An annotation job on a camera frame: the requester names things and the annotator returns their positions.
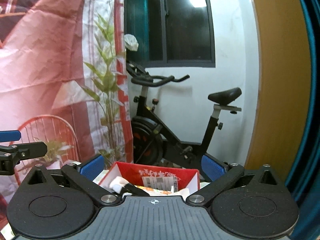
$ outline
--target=bamboo plant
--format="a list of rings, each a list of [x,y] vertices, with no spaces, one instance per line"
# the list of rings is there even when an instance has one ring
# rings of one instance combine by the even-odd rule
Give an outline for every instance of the bamboo plant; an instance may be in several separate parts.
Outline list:
[[[95,34],[96,49],[100,57],[100,61],[95,65],[84,62],[84,64],[91,70],[93,78],[91,78],[95,90],[88,86],[82,86],[82,89],[87,93],[103,111],[103,116],[100,118],[101,126],[107,127],[107,131],[103,133],[103,139],[108,144],[108,149],[99,149],[105,160],[106,168],[110,168],[113,162],[121,159],[120,137],[121,132],[115,124],[115,119],[119,115],[119,105],[117,100],[117,93],[119,87],[117,85],[117,73],[113,68],[116,65],[116,60],[120,57],[125,57],[125,53],[116,54],[114,46],[114,28],[106,21],[100,14],[98,14],[98,21],[94,21],[98,29]]]

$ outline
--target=wire chair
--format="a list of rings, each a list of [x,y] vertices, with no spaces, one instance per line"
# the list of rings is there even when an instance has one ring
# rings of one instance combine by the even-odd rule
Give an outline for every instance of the wire chair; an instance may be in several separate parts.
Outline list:
[[[18,142],[11,142],[10,144],[43,141],[47,146],[51,145],[52,142],[62,145],[61,152],[63,154],[57,156],[57,159],[54,161],[56,169],[61,168],[70,161],[81,161],[78,154],[79,148],[76,134],[72,126],[59,116],[47,114],[33,117],[23,123],[18,130],[21,132],[21,139]],[[16,166],[15,177],[18,185],[20,185],[21,181],[37,161],[37,159],[23,160]],[[53,163],[44,163],[44,165],[49,167]]]

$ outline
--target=crosshair mark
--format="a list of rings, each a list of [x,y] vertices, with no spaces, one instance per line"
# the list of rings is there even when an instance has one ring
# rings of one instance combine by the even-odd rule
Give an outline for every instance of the crosshair mark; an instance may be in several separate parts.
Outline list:
[[[159,200],[157,200],[157,199],[153,199],[153,200],[151,200],[151,201],[149,201],[149,202],[151,202],[153,205],[156,205],[156,204],[158,204],[158,203],[161,202],[161,201],[159,201]]]

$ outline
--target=adjustment knob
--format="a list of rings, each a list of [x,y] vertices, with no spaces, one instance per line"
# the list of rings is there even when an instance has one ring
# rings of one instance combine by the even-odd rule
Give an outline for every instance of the adjustment knob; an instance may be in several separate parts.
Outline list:
[[[152,100],[152,104],[153,105],[157,105],[159,103],[159,99],[156,99],[156,98],[154,98],[153,100]]]

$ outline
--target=black bracket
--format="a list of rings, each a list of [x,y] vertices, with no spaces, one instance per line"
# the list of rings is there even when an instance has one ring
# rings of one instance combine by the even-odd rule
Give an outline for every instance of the black bracket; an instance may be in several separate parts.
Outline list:
[[[71,188],[84,192],[91,198],[91,200],[97,207],[115,206],[120,203],[121,199],[119,197],[107,191],[103,187],[100,187],[98,184],[92,183],[92,181],[90,181],[77,171],[76,164],[73,164],[72,166],[71,164],[64,165],[61,168],[61,173],[67,179]],[[105,203],[101,199],[105,195],[113,195],[116,197],[116,200],[112,203]]]
[[[0,145],[0,175],[13,175],[14,167],[20,161],[43,157],[47,150],[44,142]]]
[[[209,207],[217,195],[232,188],[234,184],[243,176],[243,174],[244,167],[241,165],[235,166],[214,182],[211,182],[206,187],[203,187],[202,189],[187,197],[186,202],[192,206]],[[193,195],[202,196],[202,201],[200,201],[199,203],[193,202]]]

